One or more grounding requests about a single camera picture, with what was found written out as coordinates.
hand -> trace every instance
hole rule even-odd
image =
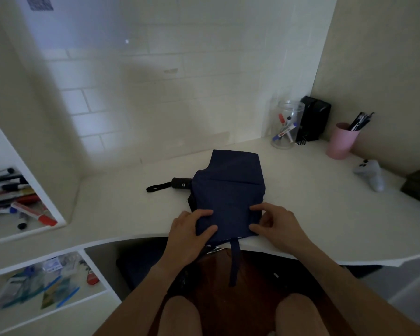
[[[260,219],[260,224],[251,224],[249,229],[266,237],[281,251],[295,255],[301,249],[312,245],[291,211],[269,203],[252,205],[250,209],[266,212]]]
[[[210,237],[218,230],[217,225],[212,225],[201,235],[196,236],[196,221],[202,216],[212,214],[213,210],[196,210],[193,213],[183,211],[174,219],[167,247],[157,265],[169,275],[176,277],[186,265],[194,261]]]

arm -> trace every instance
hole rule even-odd
[[[145,279],[106,319],[94,336],[147,335],[174,278],[199,255],[208,239],[218,230],[210,226],[196,236],[196,220],[213,210],[182,212],[173,220],[162,258]]]
[[[259,225],[249,228],[301,261],[358,336],[420,335],[419,326],[314,245],[292,212],[269,203],[254,205],[251,210],[266,213]]]

left hand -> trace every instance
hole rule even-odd
[[[207,241],[218,230],[218,226],[212,225],[201,235],[196,236],[196,221],[212,214],[213,210],[196,210],[193,213],[183,211],[174,219],[167,247],[157,266],[176,277],[186,265],[194,261]]]

black speaker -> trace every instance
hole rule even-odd
[[[319,140],[319,136],[325,130],[331,104],[312,97],[303,97],[301,102],[305,104],[305,110],[296,142],[304,145],[307,141]]]

white brick wall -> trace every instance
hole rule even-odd
[[[1,18],[14,21],[5,26],[8,34],[21,56],[32,56],[30,72],[38,75],[41,93],[56,98],[89,171],[260,137],[277,96],[310,93],[336,4],[119,0],[127,43],[41,48],[33,28],[57,16],[61,0],[51,1],[55,11],[45,13],[17,1],[32,44],[22,44],[25,29],[18,20],[5,19],[5,3],[12,0],[0,0]],[[90,30],[89,24],[78,26],[74,15],[57,21],[75,25],[80,34]],[[98,18],[96,26],[105,21]]]

